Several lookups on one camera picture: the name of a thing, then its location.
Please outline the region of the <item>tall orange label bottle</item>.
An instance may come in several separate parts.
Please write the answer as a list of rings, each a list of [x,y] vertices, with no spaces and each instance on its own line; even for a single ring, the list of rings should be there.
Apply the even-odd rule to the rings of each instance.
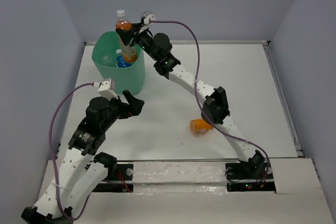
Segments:
[[[138,53],[134,46],[130,46],[131,37],[128,32],[132,28],[132,24],[126,19],[125,10],[120,9],[117,11],[116,32],[118,34],[122,55],[127,63],[133,64],[138,59]]]

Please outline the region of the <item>blue label plastic bottle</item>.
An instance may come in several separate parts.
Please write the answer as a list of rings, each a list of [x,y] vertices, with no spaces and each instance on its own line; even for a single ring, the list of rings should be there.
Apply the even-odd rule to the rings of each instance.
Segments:
[[[116,50],[116,55],[117,55],[117,58],[116,58],[116,67],[118,68],[127,68],[127,67],[130,67],[132,66],[132,63],[129,63],[129,62],[126,62],[124,57],[123,57],[123,54],[122,54],[122,50],[121,49],[117,49]]]

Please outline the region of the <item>short orange juice bottle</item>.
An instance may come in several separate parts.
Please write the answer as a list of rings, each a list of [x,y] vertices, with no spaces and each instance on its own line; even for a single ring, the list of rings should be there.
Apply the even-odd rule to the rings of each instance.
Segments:
[[[190,121],[190,132],[192,134],[203,134],[208,132],[212,128],[213,126],[208,124],[203,119],[194,119]]]

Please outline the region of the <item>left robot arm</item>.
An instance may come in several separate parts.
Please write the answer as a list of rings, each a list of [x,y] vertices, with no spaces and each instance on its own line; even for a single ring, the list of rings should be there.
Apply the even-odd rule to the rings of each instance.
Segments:
[[[21,218],[27,223],[73,223],[83,213],[88,196],[104,179],[117,170],[117,159],[98,149],[106,139],[106,131],[116,120],[138,116],[144,101],[129,91],[119,96],[90,100],[86,116],[71,137],[57,174],[40,199],[26,207]]]

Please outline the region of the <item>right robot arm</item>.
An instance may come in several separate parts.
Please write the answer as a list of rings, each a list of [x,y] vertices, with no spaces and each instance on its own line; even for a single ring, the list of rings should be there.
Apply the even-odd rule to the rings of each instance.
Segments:
[[[270,160],[264,149],[243,138],[243,135],[230,118],[226,91],[223,87],[214,88],[191,74],[176,59],[168,35],[152,35],[143,23],[133,24],[130,30],[116,29],[125,46],[138,45],[154,61],[157,73],[178,84],[194,95],[201,110],[202,118],[217,129],[234,149],[241,164],[241,171],[248,178],[265,180]]]

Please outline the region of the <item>green plastic bin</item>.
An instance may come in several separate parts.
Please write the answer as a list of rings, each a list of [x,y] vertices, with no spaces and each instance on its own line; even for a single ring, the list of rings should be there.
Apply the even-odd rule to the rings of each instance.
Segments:
[[[93,48],[91,59],[103,79],[115,81],[115,92],[121,94],[129,90],[132,95],[140,93],[145,80],[144,52],[136,46],[138,59],[129,67],[117,66],[117,53],[120,49],[120,42],[115,31],[103,33]]]

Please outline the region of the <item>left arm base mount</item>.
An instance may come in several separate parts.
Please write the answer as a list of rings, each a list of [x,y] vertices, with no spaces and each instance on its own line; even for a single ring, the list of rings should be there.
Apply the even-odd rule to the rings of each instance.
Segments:
[[[108,173],[93,190],[93,193],[132,193],[133,167],[131,163],[118,163],[114,173]]]

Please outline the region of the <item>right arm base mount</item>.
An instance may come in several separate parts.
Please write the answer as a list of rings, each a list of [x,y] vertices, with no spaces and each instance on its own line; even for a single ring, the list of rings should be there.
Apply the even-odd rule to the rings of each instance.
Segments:
[[[241,163],[225,164],[224,172],[228,192],[276,191],[272,168],[264,163],[257,175],[248,175],[242,170]]]

